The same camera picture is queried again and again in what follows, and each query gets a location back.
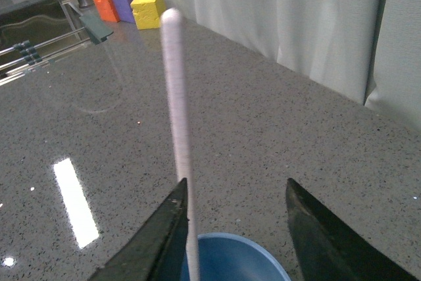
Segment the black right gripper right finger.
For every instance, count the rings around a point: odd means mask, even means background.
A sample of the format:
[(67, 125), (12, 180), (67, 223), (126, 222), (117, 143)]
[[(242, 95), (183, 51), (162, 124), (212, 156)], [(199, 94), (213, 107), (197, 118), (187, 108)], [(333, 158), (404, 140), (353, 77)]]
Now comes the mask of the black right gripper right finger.
[(305, 280), (416, 280), (371, 246), (292, 178), (285, 189), (288, 227)]

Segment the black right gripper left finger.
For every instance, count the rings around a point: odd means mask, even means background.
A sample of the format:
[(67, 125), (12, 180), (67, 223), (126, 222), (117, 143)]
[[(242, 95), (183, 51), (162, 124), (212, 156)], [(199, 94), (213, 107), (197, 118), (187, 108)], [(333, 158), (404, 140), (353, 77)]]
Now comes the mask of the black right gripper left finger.
[(90, 280), (179, 280), (188, 233), (187, 180), (175, 186), (133, 238)]

